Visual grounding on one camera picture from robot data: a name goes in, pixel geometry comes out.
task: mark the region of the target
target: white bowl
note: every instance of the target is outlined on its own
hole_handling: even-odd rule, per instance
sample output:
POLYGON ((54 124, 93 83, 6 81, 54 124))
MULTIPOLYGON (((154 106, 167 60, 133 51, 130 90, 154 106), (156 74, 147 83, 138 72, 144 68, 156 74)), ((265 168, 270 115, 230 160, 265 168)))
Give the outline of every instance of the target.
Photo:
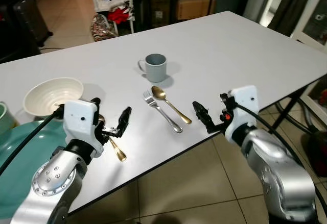
POLYGON ((60 104, 81 98, 83 90, 83 84, 74 78, 47 80, 26 94, 23 107, 34 116, 48 116, 57 110, 60 104))

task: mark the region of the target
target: spoon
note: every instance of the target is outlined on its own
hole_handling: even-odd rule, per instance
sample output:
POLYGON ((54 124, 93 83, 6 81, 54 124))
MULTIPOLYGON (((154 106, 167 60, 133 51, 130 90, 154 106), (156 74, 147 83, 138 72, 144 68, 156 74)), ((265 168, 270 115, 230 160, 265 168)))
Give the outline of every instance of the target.
POLYGON ((178 113, 178 115, 182 118, 182 120, 185 123, 192 123, 192 120, 190 120, 189 118, 187 118, 184 114, 182 114, 177 108, 175 108, 167 99, 166 99, 166 93, 159 87, 157 86, 152 86, 151 87, 153 96, 158 99, 158 100, 164 100, 169 106, 172 107, 172 109, 175 110, 176 113, 178 113))
MULTIPOLYGON (((103 121, 104 124, 106 123, 106 120, 104 119, 104 117, 101 114, 99 114, 99 120, 103 121)), ((115 151, 118 159, 122 162, 125 161, 127 157, 124 154, 124 152, 117 146, 117 144, 110 138, 110 136, 108 136, 108 138, 109 138, 109 141, 111 142, 113 150, 115 151)))

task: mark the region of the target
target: spoon handle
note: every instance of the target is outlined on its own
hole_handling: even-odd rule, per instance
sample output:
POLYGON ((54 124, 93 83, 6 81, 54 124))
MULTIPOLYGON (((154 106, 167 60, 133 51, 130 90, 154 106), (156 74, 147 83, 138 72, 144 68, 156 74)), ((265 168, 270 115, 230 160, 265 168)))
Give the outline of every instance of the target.
POLYGON ((182 114, 177 108, 175 108, 167 99, 165 99, 165 102, 172 107, 172 109, 175 110, 176 113, 178 113, 178 115, 182 118, 182 120, 187 123, 190 124, 192 123, 192 120, 190 120, 188 117, 186 117, 184 114, 182 114))
POLYGON ((109 141, 111 142, 111 145, 115 151, 115 153, 117 154, 117 157, 120 161, 125 161, 126 160, 126 155, 124 154, 124 152, 116 145, 116 143, 109 137, 109 141))
POLYGON ((163 117, 165 117, 168 123, 173 127, 174 131, 176 131, 177 133, 181 133, 183 131, 183 129, 178 124, 176 124, 171 118, 169 118, 168 115, 166 115, 166 113, 161 109, 161 107, 157 106, 155 108, 163 115, 163 117))

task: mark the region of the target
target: mug handle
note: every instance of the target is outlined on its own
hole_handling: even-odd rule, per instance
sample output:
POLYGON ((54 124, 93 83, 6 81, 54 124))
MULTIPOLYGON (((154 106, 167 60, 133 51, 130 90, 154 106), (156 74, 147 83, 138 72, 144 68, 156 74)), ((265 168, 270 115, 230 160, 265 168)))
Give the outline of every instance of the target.
POLYGON ((145 71, 145 68, 142 68, 142 66, 141 66, 141 62, 144 62, 144 65, 145 65, 145 60, 139 60, 139 61, 137 62, 138 67, 141 69, 141 71, 146 72, 146 71, 145 71))

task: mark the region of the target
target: fork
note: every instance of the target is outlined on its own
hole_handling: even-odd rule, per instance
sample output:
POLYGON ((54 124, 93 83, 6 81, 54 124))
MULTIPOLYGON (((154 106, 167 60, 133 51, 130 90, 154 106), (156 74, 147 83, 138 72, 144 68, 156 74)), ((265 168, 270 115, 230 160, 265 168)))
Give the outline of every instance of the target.
POLYGON ((176 124, 172 119, 170 119, 168 115, 166 115, 166 113, 162 110, 162 108, 158 106, 157 102, 153 99, 151 93, 148 90, 143 93, 143 97, 150 107, 155 108, 156 110, 158 110, 159 113, 163 115, 163 117, 165 117, 165 119, 168 121, 168 123, 174 128, 174 130, 177 133, 181 133, 183 131, 183 129, 178 124, 176 124))

